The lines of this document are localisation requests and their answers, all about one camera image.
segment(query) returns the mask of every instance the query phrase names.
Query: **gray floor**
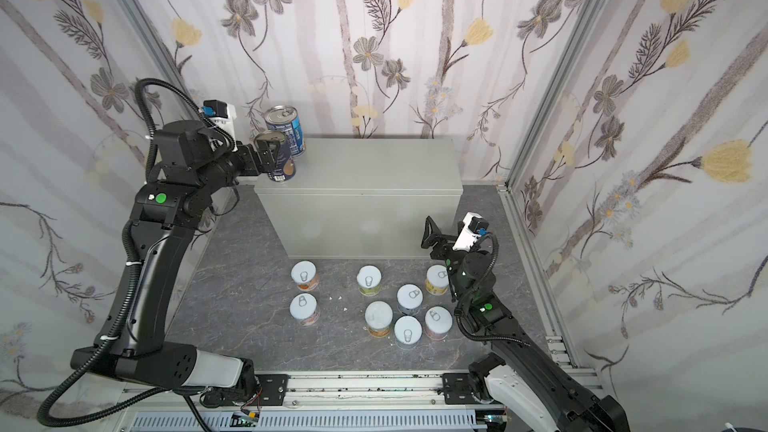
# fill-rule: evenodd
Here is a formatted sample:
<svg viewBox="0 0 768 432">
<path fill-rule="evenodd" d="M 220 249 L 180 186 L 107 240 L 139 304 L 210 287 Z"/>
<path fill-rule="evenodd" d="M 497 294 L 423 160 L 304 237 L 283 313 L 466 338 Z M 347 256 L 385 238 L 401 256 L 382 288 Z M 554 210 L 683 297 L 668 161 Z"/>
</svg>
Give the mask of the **gray floor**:
<svg viewBox="0 0 768 432">
<path fill-rule="evenodd" d="M 251 186 L 241 186 L 240 204 L 223 216 L 170 326 L 167 340 L 201 350 L 251 358 L 256 370 L 447 370 L 466 369 L 490 347 L 466 340 L 454 327 L 444 341 L 426 336 L 413 350 L 401 350 L 393 334 L 374 338 L 365 329 L 365 307 L 374 300 L 397 311 L 396 292 L 406 283 L 422 287 L 434 261 L 316 260 L 320 285 L 312 291 L 320 319 L 300 327 L 288 305 L 299 290 L 290 279 L 298 262 L 285 254 Z M 528 335 L 544 347 L 544 328 L 514 246 L 512 231 L 495 187 L 465 186 L 456 222 L 476 212 L 490 223 L 499 241 L 494 273 L 498 296 Z M 363 297 L 356 275 L 374 264 L 384 276 L 381 292 Z M 449 293 L 425 294 L 417 318 L 433 305 L 452 310 Z"/>
</svg>

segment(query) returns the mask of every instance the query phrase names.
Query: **box top surface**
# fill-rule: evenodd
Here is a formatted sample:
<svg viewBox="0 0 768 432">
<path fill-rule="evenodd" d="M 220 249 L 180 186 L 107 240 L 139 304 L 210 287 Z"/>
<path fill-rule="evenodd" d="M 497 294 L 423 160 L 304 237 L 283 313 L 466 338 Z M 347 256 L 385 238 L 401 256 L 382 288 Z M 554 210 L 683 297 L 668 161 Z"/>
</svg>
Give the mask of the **box top surface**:
<svg viewBox="0 0 768 432">
<path fill-rule="evenodd" d="M 454 196 L 463 191 L 450 139 L 307 139 L 296 175 L 256 180 L 258 194 Z"/>
</svg>

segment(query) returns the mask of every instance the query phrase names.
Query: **can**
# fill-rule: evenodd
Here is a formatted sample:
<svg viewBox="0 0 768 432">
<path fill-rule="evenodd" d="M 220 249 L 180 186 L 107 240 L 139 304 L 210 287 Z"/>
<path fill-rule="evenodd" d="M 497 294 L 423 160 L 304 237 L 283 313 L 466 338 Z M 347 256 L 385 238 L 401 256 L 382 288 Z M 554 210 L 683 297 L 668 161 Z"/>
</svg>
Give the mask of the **can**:
<svg viewBox="0 0 768 432">
<path fill-rule="evenodd" d="M 319 281 L 315 265 L 308 260 L 303 260 L 294 265 L 290 271 L 290 276 L 299 290 L 303 290 L 304 292 L 314 290 Z"/>
<path fill-rule="evenodd" d="M 445 265 L 433 265 L 427 269 L 425 283 L 427 292 L 432 295 L 443 295 L 448 290 L 448 270 Z"/>
<path fill-rule="evenodd" d="M 357 273 L 357 284 L 361 294 L 373 297 L 382 289 L 382 273 L 375 265 L 365 265 Z"/>
<path fill-rule="evenodd" d="M 453 327 L 453 316 L 443 307 L 430 308 L 424 316 L 424 331 L 433 341 L 441 341 Z"/>
<path fill-rule="evenodd" d="M 290 147 L 286 135 L 279 130 L 270 130 L 256 136 L 256 140 L 277 141 L 280 146 L 277 149 L 277 162 L 274 171 L 269 176 L 275 182 L 284 182 L 296 174 L 296 164 L 290 154 Z"/>
<path fill-rule="evenodd" d="M 392 308 L 386 302 L 371 302 L 366 308 L 366 325 L 373 337 L 386 337 L 392 329 Z"/>
<path fill-rule="evenodd" d="M 304 132 L 299 123 L 299 113 L 291 106 L 274 106 L 264 114 L 264 121 L 270 130 L 279 130 L 288 138 L 290 153 L 294 157 L 304 153 Z"/>
<path fill-rule="evenodd" d="M 416 315 L 423 299 L 422 290 L 414 284 L 405 284 L 397 291 L 397 307 L 405 315 Z"/>
<path fill-rule="evenodd" d="M 320 316 L 317 300 L 312 294 L 298 294 L 290 303 L 290 314 L 303 327 L 314 324 Z"/>
<path fill-rule="evenodd" d="M 406 315 L 395 322 L 395 339 L 397 346 L 403 350 L 411 350 L 422 338 L 422 325 L 416 317 Z"/>
</svg>

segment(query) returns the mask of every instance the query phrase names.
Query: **floral wallpaper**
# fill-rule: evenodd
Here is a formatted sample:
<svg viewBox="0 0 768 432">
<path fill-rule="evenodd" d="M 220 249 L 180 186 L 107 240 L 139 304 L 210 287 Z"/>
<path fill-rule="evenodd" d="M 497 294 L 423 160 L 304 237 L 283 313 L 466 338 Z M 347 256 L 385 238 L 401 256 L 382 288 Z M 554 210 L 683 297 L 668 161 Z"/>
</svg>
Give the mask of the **floral wallpaper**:
<svg viewBox="0 0 768 432">
<path fill-rule="evenodd" d="M 239 137 L 287 103 L 310 138 L 450 137 L 465 180 L 501 181 L 584 0 L 139 2 Z"/>
<path fill-rule="evenodd" d="M 41 430 L 41 400 L 93 341 L 123 271 L 120 231 L 148 147 L 133 87 L 159 71 L 115 0 L 0 0 L 0 10 L 0 423 Z M 194 32 L 177 29 L 190 46 Z M 146 94 L 160 126 L 183 118 L 175 98 Z M 214 225 L 204 218 L 184 258 L 169 321 Z M 102 408 L 121 390 L 88 377 L 54 414 Z"/>
<path fill-rule="evenodd" d="M 513 181 L 633 430 L 765 428 L 766 24 L 764 0 L 608 0 Z"/>
</svg>

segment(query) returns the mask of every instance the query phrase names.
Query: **blue can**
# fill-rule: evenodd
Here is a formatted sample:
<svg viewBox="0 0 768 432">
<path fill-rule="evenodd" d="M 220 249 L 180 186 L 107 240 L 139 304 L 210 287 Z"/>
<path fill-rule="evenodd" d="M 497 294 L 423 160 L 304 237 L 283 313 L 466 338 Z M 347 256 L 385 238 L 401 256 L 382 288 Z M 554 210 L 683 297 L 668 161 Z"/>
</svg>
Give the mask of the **blue can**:
<svg viewBox="0 0 768 432">
<path fill-rule="evenodd" d="M 293 157 L 288 147 L 286 135 L 279 130 L 270 130 L 256 136 L 256 140 L 267 140 L 277 142 L 277 162 L 275 169 L 269 173 L 269 176 L 275 182 L 284 182 L 296 174 L 296 164 L 293 163 Z"/>
<path fill-rule="evenodd" d="M 304 133 L 299 123 L 299 113 L 291 106 L 274 106 L 264 114 L 266 126 L 270 130 L 279 130 L 286 135 L 292 156 L 304 152 Z"/>
</svg>

